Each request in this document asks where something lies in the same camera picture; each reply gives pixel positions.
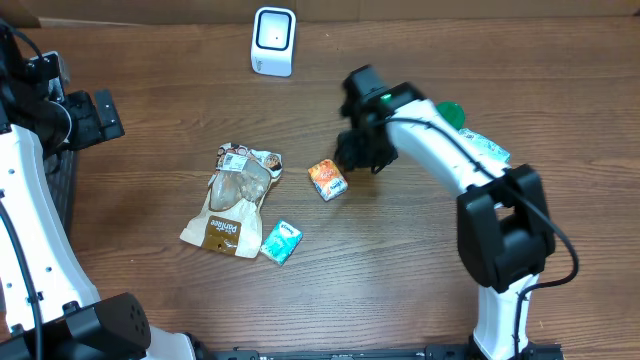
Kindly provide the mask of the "green lid jar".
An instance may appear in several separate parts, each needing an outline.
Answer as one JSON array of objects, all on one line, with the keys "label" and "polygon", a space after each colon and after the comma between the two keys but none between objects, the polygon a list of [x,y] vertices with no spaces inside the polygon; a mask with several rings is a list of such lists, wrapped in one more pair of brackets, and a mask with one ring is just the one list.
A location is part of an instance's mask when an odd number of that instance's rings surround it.
[{"label": "green lid jar", "polygon": [[457,131],[464,126],[466,115],[463,108],[456,102],[445,101],[436,105],[440,115]]}]

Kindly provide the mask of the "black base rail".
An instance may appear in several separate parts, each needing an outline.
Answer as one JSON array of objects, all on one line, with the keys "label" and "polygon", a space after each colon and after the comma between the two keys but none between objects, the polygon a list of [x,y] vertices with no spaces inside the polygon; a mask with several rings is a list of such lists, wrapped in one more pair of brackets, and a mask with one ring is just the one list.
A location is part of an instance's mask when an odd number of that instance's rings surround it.
[{"label": "black base rail", "polygon": [[215,360],[464,360],[483,359],[474,346],[428,345],[423,349],[377,349],[311,352],[259,353],[256,350],[217,351]]}]

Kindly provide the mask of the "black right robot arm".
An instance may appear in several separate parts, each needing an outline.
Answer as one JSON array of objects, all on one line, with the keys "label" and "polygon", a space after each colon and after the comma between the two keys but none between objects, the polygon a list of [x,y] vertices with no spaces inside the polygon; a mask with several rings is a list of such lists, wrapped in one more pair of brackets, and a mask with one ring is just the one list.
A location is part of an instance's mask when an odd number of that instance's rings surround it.
[{"label": "black right robot arm", "polygon": [[555,251],[542,183],[529,166],[511,168],[474,148],[412,84],[388,87],[366,65],[342,87],[334,159],[346,171],[377,174],[411,156],[456,199],[457,250],[478,285],[478,320],[466,345],[430,345],[428,359],[560,359],[558,345],[529,341],[524,290],[537,283]]}]

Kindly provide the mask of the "orange small box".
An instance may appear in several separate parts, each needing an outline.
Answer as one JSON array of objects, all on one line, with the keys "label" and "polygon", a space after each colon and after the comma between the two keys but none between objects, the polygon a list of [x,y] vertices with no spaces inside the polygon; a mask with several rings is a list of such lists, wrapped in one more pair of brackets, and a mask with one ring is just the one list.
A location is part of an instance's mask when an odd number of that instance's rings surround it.
[{"label": "orange small box", "polygon": [[325,159],[308,169],[316,190],[324,201],[330,201],[348,189],[348,183],[336,164]]}]

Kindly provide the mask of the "black mesh basket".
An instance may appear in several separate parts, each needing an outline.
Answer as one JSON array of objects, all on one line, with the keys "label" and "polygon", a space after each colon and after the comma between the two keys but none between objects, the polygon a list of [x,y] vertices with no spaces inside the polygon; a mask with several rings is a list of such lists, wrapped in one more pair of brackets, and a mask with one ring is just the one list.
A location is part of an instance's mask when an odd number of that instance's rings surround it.
[{"label": "black mesh basket", "polygon": [[77,154],[64,151],[44,161],[46,181],[66,234],[70,233],[76,189]]}]

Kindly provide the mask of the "white barcode scanner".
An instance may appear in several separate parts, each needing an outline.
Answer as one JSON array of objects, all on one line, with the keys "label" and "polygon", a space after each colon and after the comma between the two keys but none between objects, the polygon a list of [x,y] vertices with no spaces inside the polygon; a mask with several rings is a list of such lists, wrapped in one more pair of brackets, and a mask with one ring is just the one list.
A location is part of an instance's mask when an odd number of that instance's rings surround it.
[{"label": "white barcode scanner", "polygon": [[256,11],[250,51],[256,73],[275,77],[292,74],[296,27],[296,15],[290,9],[264,6]]}]

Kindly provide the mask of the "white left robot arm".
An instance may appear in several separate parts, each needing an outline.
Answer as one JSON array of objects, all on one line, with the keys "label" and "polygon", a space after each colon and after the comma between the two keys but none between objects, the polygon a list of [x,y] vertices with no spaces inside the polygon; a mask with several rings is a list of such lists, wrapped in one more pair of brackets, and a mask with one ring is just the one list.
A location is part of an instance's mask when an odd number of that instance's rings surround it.
[{"label": "white left robot arm", "polygon": [[25,58],[1,25],[1,281],[11,332],[4,359],[204,359],[185,333],[152,326],[130,293],[102,299],[69,244],[47,182],[50,157],[123,136],[109,91],[64,90],[55,51]]}]

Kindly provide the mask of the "teal Kleenex tissue pack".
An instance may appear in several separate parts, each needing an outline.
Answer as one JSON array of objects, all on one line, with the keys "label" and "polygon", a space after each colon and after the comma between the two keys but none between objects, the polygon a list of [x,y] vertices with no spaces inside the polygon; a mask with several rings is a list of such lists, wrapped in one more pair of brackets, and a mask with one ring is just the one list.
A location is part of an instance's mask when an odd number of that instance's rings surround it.
[{"label": "teal Kleenex tissue pack", "polygon": [[261,245],[260,252],[278,265],[283,265],[302,237],[303,233],[300,230],[280,220]]}]

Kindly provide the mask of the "snack bag brown white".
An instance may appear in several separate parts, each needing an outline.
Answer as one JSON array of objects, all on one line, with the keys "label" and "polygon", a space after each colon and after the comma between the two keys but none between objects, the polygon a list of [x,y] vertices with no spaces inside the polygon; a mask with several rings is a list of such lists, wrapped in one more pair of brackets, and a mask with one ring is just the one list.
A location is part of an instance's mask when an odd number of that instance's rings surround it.
[{"label": "snack bag brown white", "polygon": [[202,209],[180,239],[217,253],[256,257],[263,241],[260,210],[282,170],[278,153],[235,143],[221,145]]}]

